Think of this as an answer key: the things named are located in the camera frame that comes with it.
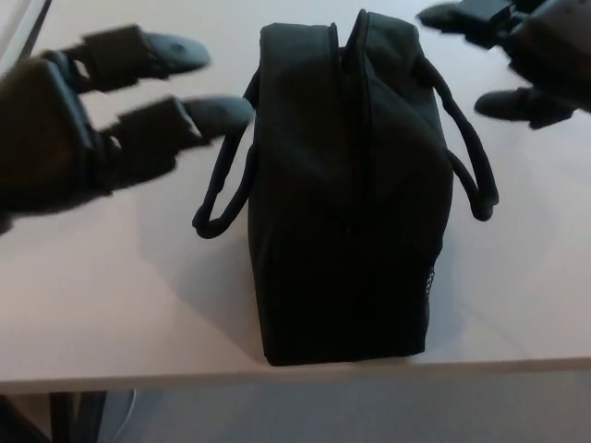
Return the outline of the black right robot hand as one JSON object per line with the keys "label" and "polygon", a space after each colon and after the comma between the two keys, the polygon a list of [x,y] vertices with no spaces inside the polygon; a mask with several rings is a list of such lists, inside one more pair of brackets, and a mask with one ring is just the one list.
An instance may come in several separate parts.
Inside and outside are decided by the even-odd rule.
{"label": "black right robot hand", "polygon": [[501,48],[509,68],[527,81],[515,90],[482,95],[483,116],[556,125],[590,110],[590,4],[587,1],[455,1],[417,14],[420,23],[461,35],[471,44]]}

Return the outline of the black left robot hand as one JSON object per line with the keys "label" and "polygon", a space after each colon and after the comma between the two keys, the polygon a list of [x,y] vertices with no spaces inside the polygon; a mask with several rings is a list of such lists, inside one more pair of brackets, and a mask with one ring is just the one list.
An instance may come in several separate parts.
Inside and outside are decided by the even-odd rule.
{"label": "black left robot hand", "polygon": [[143,79],[207,67],[200,42],[138,25],[16,63],[1,78],[1,229],[20,217],[70,210],[169,174],[184,150],[244,130],[254,106],[240,96],[170,96],[95,127],[82,102]]}

